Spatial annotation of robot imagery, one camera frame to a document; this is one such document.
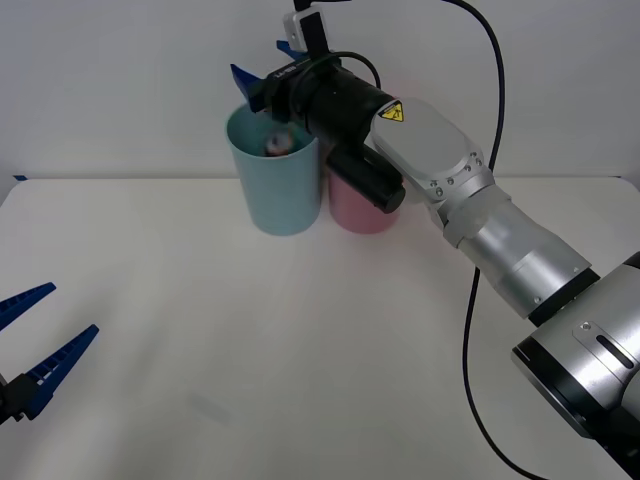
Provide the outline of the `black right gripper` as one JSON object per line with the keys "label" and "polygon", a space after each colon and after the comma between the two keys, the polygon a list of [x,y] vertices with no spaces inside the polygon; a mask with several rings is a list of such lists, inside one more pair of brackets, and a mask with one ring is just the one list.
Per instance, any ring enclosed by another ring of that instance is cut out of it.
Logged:
{"label": "black right gripper", "polygon": [[[286,40],[277,40],[276,48],[290,58],[306,56],[305,52],[294,50]],[[308,124],[309,109],[321,86],[317,60],[295,60],[265,78],[257,77],[236,64],[231,64],[230,69],[252,112],[267,113],[280,123]]]}

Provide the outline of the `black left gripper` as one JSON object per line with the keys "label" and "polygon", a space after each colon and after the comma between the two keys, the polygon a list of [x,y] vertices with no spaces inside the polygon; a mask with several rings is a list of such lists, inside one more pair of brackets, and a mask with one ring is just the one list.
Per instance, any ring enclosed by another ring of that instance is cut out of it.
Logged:
{"label": "black left gripper", "polygon": [[[4,330],[55,290],[56,286],[52,282],[48,282],[2,300],[0,302],[0,330]],[[34,420],[51,401],[57,388],[87,350],[98,332],[99,328],[95,324],[90,325],[26,373],[18,375],[10,382],[1,377],[1,423],[4,424],[9,419],[18,422],[23,417]]]}

